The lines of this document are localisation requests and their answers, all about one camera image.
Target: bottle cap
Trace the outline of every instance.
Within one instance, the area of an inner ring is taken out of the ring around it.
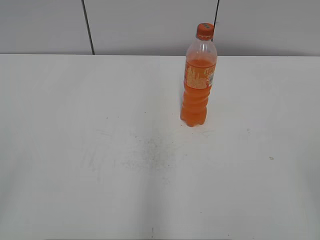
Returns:
[[[196,29],[196,37],[200,40],[211,40],[214,37],[214,26],[211,23],[200,23]]]

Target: white wall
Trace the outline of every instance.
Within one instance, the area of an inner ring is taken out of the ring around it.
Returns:
[[[87,0],[95,54],[184,55],[216,0]]]
[[[0,0],[0,54],[91,54],[81,0]]]
[[[96,54],[184,55],[217,0],[85,0]],[[219,55],[320,56],[320,0],[221,0]],[[91,54],[81,0],[0,0],[0,54]]]
[[[221,0],[220,55],[320,56],[320,0]]]

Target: bottle base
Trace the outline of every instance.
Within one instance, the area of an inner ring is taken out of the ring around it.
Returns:
[[[203,125],[206,121],[207,110],[203,113],[192,114],[185,112],[184,109],[181,110],[180,119],[185,122],[189,127],[194,127],[196,125]]]

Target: bottle neck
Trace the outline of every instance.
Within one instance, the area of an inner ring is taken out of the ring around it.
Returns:
[[[208,40],[202,40],[200,38],[198,38],[197,36],[195,36],[196,40],[201,42],[201,43],[208,43],[208,42],[211,42],[212,39],[208,39]]]

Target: bottle label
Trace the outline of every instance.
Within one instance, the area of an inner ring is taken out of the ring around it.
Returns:
[[[216,65],[196,67],[185,62],[184,82],[193,89],[206,89],[213,83]]]

